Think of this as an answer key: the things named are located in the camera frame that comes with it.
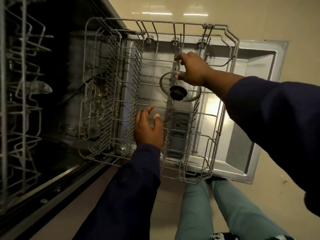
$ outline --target leg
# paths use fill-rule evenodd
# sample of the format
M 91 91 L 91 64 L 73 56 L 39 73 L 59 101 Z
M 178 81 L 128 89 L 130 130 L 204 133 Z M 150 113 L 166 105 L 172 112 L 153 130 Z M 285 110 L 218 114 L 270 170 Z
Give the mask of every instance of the leg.
M 210 187 L 230 232 L 241 240 L 289 236 L 228 180 L 214 180 Z
M 212 211 L 206 183 L 187 184 L 175 240 L 208 240 L 213 233 Z

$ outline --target dishwasher rack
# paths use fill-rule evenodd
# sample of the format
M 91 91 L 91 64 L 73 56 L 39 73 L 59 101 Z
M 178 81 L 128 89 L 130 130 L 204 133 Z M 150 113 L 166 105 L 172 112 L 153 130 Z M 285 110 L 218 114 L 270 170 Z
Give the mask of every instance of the dishwasher rack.
M 122 20 L 130 29 L 113 28 L 109 25 L 110 20 Z M 98 28 L 92 31 L 89 27 Z M 216 39 L 230 50 L 224 64 L 214 63 L 215 45 L 212 41 Z M 161 53 L 164 45 L 170 52 Z M 85 29 L 85 93 L 78 128 L 79 153 L 87 159 L 112 165 L 117 165 L 119 159 L 129 159 L 136 147 L 133 138 L 135 116 L 140 109 L 154 103 L 154 113 L 163 115 L 164 120 L 161 173 L 164 168 L 173 169 L 176 173 L 170 178 L 190 183 L 209 178 L 226 112 L 222 101 L 218 100 L 214 112 L 205 113 L 202 112 L 205 105 L 201 104 L 201 98 L 215 96 L 207 89 L 202 90 L 201 97 L 189 103 L 190 109 L 177 108 L 176 105 L 181 102 L 170 97 L 165 96 L 166 101 L 159 101 L 153 96 L 160 89 L 159 79 L 163 74 L 180 70 L 180 62 L 174 61 L 174 56 L 179 53 L 193 50 L 212 68 L 223 67 L 233 73 L 238 49 L 239 39 L 227 25 L 91 18 Z M 163 88 L 169 89 L 174 82 L 171 76 L 163 81 Z M 198 91 L 192 86 L 187 90 L 193 95 Z M 188 116 L 183 119 L 184 122 L 177 122 L 177 114 L 185 116 L 185 113 Z M 202 117 L 214 120 L 212 133 L 198 131 L 197 124 L 203 120 Z M 180 136 L 185 141 L 183 149 L 177 151 L 172 147 L 174 136 Z M 199 143 L 199 138 L 206 140 L 205 151 L 195 155 L 194 144 Z M 83 147 L 90 153 L 85 154 Z M 199 166 L 195 167 L 191 157 L 198 160 Z
M 45 35 L 45 26 L 27 13 L 27 7 L 44 1 L 0 0 L 0 214 L 40 176 L 31 152 L 41 140 L 41 108 L 34 94 L 41 93 L 38 85 L 45 83 L 38 80 L 44 74 L 33 58 L 38 52 L 50 52 L 42 41 L 53 36 Z

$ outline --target left hand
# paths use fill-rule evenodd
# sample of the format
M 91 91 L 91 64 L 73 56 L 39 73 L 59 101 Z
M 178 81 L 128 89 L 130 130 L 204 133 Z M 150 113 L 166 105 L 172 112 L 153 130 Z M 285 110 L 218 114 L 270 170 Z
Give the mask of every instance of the left hand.
M 158 113 L 155 114 L 153 118 L 154 128 L 152 128 L 148 120 L 148 115 L 154 107 L 155 105 L 152 104 L 138 112 L 133 136 L 137 146 L 145 143 L 154 145 L 161 150 L 163 145 L 163 121 Z

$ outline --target hand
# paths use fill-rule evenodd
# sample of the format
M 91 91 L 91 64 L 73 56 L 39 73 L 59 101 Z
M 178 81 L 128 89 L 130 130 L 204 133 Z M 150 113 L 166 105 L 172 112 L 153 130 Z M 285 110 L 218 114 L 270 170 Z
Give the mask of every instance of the hand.
M 212 69 L 200 56 L 190 51 L 179 54 L 174 60 L 181 60 L 181 65 L 186 68 L 185 73 L 176 76 L 177 80 L 183 80 L 192 86 L 206 86 L 206 79 Z
M 154 145 L 161 150 L 163 145 L 163 121 L 160 119 L 160 115 L 156 113 L 153 118 L 154 128 L 151 128 L 148 120 L 148 115 L 154 107 L 155 105 L 152 104 L 138 112 L 133 136 L 137 146 L 146 143 Z

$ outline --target dark blue sweatshirt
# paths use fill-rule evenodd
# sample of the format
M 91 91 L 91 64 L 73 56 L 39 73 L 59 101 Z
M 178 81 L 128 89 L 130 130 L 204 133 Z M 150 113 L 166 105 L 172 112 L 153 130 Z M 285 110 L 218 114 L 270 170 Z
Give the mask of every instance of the dark blue sweatshirt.
M 306 191 L 306 207 L 320 216 L 320 87 L 246 77 L 229 90 L 225 105 L 230 118 Z M 149 239 L 159 158 L 157 147 L 139 145 L 74 239 Z

